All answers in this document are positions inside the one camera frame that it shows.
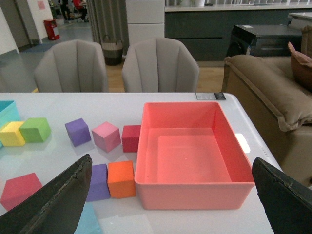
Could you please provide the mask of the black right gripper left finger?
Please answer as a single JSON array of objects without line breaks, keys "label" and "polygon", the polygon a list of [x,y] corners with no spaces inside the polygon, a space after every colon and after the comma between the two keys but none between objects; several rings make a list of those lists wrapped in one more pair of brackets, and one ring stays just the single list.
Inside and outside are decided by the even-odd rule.
[{"label": "black right gripper left finger", "polygon": [[92,159],[85,154],[0,217],[2,234],[73,234],[90,188]]}]

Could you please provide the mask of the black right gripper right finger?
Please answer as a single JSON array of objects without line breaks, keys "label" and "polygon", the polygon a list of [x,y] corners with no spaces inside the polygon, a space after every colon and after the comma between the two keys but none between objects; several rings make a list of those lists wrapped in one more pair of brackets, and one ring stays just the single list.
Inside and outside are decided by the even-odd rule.
[{"label": "black right gripper right finger", "polygon": [[252,165],[258,197],[275,234],[312,232],[312,191],[257,157]]}]

